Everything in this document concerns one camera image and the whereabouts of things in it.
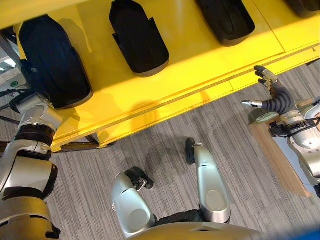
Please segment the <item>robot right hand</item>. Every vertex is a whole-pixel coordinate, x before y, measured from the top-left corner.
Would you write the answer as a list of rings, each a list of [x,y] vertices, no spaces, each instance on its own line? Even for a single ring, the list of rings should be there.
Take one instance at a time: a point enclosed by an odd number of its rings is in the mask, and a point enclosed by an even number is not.
[[[271,99],[269,100],[244,100],[243,106],[249,108],[263,109],[275,112],[279,115],[296,110],[295,100],[289,90],[281,83],[277,75],[261,65],[253,68],[255,75],[260,77],[258,82],[268,88]]]

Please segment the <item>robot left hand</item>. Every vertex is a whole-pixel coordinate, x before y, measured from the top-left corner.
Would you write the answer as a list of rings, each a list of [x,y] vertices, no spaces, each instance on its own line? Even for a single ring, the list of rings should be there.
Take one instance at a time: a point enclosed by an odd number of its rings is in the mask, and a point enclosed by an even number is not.
[[[33,68],[32,64],[26,60],[20,60],[21,72],[29,86],[29,88],[39,94],[45,96],[49,101],[51,100],[50,95],[45,90],[44,84],[42,82],[40,73],[36,68]]]

